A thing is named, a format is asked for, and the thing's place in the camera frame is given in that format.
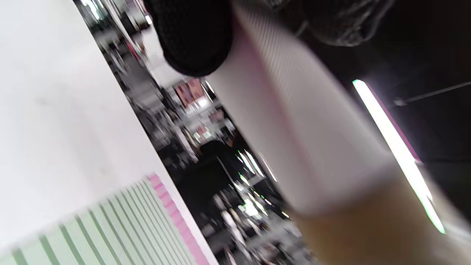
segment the striped green panel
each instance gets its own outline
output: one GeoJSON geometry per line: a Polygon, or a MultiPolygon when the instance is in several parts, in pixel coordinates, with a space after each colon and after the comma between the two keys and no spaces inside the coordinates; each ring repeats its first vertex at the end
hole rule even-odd
{"type": "Polygon", "coordinates": [[[0,265],[196,265],[147,179],[0,257],[0,265]]]}

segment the fluorescent light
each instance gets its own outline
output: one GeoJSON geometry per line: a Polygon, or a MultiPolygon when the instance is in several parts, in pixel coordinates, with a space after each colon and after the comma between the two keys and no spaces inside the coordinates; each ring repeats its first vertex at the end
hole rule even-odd
{"type": "Polygon", "coordinates": [[[206,96],[209,98],[209,100],[211,101],[211,103],[214,103],[211,99],[211,97],[209,96],[208,92],[206,91],[206,89],[204,89],[204,86],[203,84],[201,84],[201,89],[203,89],[204,93],[206,94],[206,96]]]}
{"type": "Polygon", "coordinates": [[[273,174],[273,172],[271,172],[271,168],[270,168],[270,166],[268,165],[268,163],[267,163],[267,161],[265,160],[265,157],[263,156],[262,153],[260,153],[260,157],[262,158],[262,161],[265,163],[265,166],[267,167],[268,172],[270,172],[270,175],[271,175],[271,177],[273,178],[273,180],[274,180],[275,182],[278,182],[278,180],[275,178],[275,174],[273,174]]]}
{"type": "Polygon", "coordinates": [[[257,162],[255,162],[255,159],[253,159],[253,156],[252,156],[249,152],[247,152],[247,150],[245,150],[245,153],[246,153],[247,156],[249,157],[250,162],[252,162],[253,167],[255,167],[255,170],[257,170],[257,172],[258,172],[261,176],[263,176],[263,173],[262,173],[262,171],[260,170],[259,165],[257,164],[257,162]]]}
{"type": "Polygon", "coordinates": [[[242,174],[239,173],[239,176],[240,176],[240,179],[245,183],[247,184],[247,186],[250,186],[250,183],[248,182],[248,180],[246,178],[244,178],[244,176],[242,176],[242,174]]]}
{"type": "Polygon", "coordinates": [[[244,161],[244,164],[249,168],[250,172],[255,174],[255,171],[253,170],[252,166],[250,165],[249,161],[247,158],[239,151],[239,155],[242,157],[242,160],[244,161]]]}
{"type": "Polygon", "coordinates": [[[205,80],[205,82],[206,82],[206,84],[208,85],[209,90],[211,90],[211,92],[214,93],[214,90],[212,89],[212,87],[211,87],[211,85],[209,84],[208,80],[205,80]]]}
{"type": "Polygon", "coordinates": [[[149,15],[146,16],[146,20],[149,25],[152,25],[152,19],[150,18],[149,15]]]}
{"type": "Polygon", "coordinates": [[[445,228],[443,227],[442,222],[440,221],[437,213],[435,212],[435,209],[430,202],[432,200],[432,195],[429,191],[429,188],[425,184],[422,174],[415,164],[415,159],[411,152],[407,148],[404,141],[402,141],[401,136],[394,128],[394,125],[391,123],[381,105],[374,97],[368,85],[361,80],[353,81],[353,85],[355,86],[355,89],[360,95],[360,98],[362,99],[366,108],[370,112],[374,122],[380,129],[381,134],[391,149],[392,154],[398,161],[398,164],[404,172],[407,181],[409,181],[412,189],[417,194],[417,197],[422,203],[430,220],[435,225],[435,227],[444,234],[445,228]]]}

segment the dark ceiling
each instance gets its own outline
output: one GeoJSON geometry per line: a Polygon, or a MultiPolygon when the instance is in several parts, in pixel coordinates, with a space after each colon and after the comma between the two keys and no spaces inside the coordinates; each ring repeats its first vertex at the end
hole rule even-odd
{"type": "MultiPolygon", "coordinates": [[[[393,101],[471,81],[470,10],[469,1],[397,0],[376,35],[360,46],[327,46],[309,30],[300,36],[354,98],[351,81],[371,84],[431,176],[468,220],[471,86],[406,106],[393,101]]],[[[292,14],[282,16],[295,24],[299,18],[292,14]]]]}

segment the white wall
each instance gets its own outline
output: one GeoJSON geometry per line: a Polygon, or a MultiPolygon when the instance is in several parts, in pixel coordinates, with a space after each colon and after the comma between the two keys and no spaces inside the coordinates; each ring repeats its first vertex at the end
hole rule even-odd
{"type": "Polygon", "coordinates": [[[147,68],[162,87],[169,87],[185,78],[184,75],[175,71],[165,61],[162,47],[153,25],[142,32],[142,42],[146,47],[146,54],[149,58],[147,68]]]}
{"type": "Polygon", "coordinates": [[[156,172],[214,258],[72,0],[0,22],[0,249],[156,172]]]}

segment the beige surface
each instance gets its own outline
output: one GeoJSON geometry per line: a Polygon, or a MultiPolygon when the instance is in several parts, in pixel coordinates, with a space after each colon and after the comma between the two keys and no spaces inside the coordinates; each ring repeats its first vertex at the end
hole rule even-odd
{"type": "Polygon", "coordinates": [[[315,217],[290,215],[325,264],[471,264],[463,251],[469,246],[461,236],[464,224],[432,190],[445,229],[454,225],[460,232],[438,232],[405,177],[342,209],[315,217]]]}

